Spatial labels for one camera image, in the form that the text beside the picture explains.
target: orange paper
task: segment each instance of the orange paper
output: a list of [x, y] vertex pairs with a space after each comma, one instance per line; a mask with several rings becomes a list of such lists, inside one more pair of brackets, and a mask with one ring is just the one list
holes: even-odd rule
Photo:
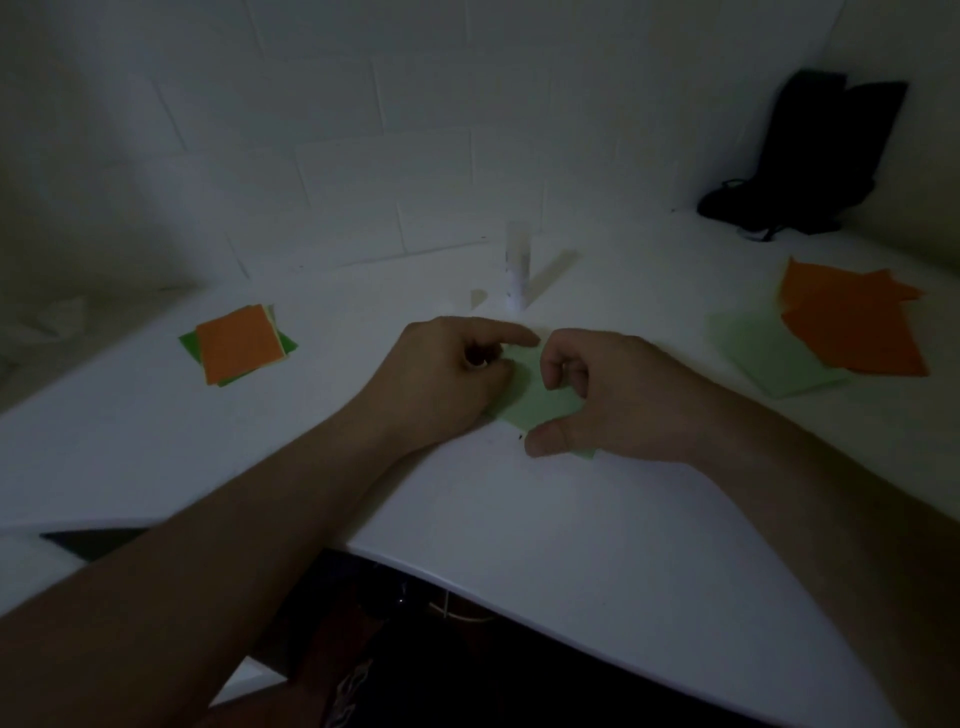
[[924, 358], [900, 309], [900, 294], [890, 271], [875, 271], [818, 289], [782, 318], [830, 367], [927, 376]]
[[197, 340], [207, 384], [246, 374], [286, 355], [260, 304], [200, 324]]
[[[854, 271], [845, 271], [842, 268], [833, 268], [829, 265], [816, 263], [801, 263], [790, 258], [783, 282], [780, 284], [780, 303], [783, 310], [792, 311], [800, 307], [811, 294], [833, 285], [842, 285], [862, 278], [864, 274]], [[919, 288], [894, 280], [898, 301], [916, 301], [922, 294]]]

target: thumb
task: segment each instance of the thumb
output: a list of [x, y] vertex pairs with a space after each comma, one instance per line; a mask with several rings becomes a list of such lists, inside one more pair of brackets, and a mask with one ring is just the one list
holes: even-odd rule
[[530, 457], [543, 457], [590, 448], [589, 439], [587, 417], [581, 411], [534, 427], [527, 434], [523, 448]]
[[496, 359], [483, 369], [471, 373], [480, 381], [483, 392], [484, 406], [503, 394], [503, 390], [510, 384], [514, 375], [514, 362], [510, 359]]

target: forearm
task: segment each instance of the forearm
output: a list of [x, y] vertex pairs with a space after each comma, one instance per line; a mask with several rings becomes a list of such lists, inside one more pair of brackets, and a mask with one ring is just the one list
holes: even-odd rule
[[10, 723], [189, 724], [402, 454], [374, 427], [341, 411], [0, 620]]
[[960, 525], [753, 402], [723, 399], [719, 410], [695, 465], [801, 580], [905, 718], [942, 725], [960, 715]]

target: glue stick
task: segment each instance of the glue stick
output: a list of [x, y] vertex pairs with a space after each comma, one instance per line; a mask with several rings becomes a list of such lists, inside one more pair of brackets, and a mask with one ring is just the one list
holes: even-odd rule
[[527, 307], [530, 285], [530, 223], [507, 223], [507, 310]]

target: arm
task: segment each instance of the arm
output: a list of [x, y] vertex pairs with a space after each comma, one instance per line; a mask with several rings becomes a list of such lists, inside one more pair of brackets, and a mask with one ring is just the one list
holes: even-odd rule
[[554, 332], [543, 381], [587, 403], [528, 453], [603, 448], [713, 480], [800, 579], [911, 724], [960, 715], [960, 524], [647, 342]]
[[5, 722], [190, 725], [367, 488], [476, 421], [510, 379], [500, 342], [537, 341], [485, 319], [408, 327], [329, 420], [0, 620]]

